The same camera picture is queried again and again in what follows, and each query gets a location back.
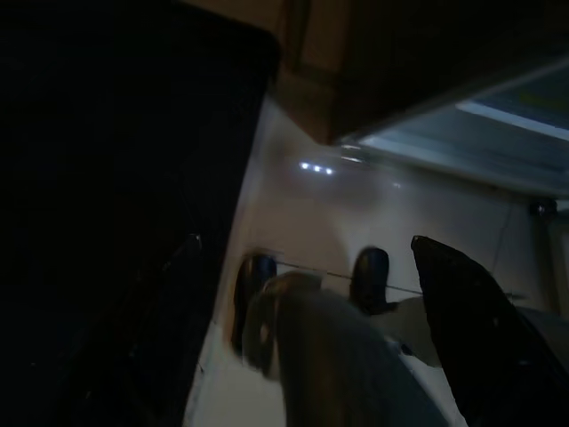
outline black object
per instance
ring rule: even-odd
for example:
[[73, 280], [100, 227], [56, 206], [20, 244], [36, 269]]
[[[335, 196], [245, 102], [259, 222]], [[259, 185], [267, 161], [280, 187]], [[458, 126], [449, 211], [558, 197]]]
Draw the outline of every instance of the black object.
[[0, 39], [2, 424], [179, 426], [277, 43], [150, 0]]
[[396, 308], [387, 303], [386, 288], [389, 256], [383, 249], [370, 246], [357, 256], [349, 286], [349, 297], [365, 314], [376, 315]]
[[233, 295], [235, 318], [231, 333], [231, 345], [239, 356], [243, 351], [243, 329], [249, 301], [274, 276], [276, 276], [276, 262], [268, 255], [248, 255], [241, 263]]
[[429, 321], [469, 425], [553, 425], [569, 416], [569, 375], [493, 277], [430, 238], [411, 244]]

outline cabinet door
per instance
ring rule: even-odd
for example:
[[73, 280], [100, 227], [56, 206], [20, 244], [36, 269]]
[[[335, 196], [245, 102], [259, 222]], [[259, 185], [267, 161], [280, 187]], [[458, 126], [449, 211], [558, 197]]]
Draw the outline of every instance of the cabinet door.
[[562, 0], [351, 3], [331, 121], [339, 143], [567, 62]]

